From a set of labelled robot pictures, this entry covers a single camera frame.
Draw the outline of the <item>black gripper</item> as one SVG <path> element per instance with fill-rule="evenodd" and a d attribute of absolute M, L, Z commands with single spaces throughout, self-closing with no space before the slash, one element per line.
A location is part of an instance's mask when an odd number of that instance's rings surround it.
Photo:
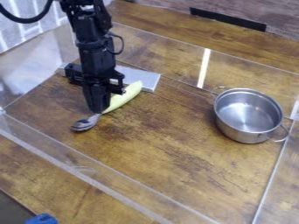
<path fill-rule="evenodd" d="M 111 93 L 124 93 L 124 75 L 116 71 L 114 36 L 78 38 L 83 94 L 90 110 L 100 114 L 110 107 Z"/>

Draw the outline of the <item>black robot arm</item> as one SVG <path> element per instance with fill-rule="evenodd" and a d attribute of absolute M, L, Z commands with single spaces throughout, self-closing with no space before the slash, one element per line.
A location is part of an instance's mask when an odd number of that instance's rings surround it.
<path fill-rule="evenodd" d="M 115 51 L 111 16 L 103 0 L 62 0 L 79 48 L 80 64 L 64 67 L 71 84 L 83 88 L 88 109 L 100 114 L 110 107 L 111 94 L 124 93 L 126 76 L 116 71 L 116 56 L 124 48 Z"/>

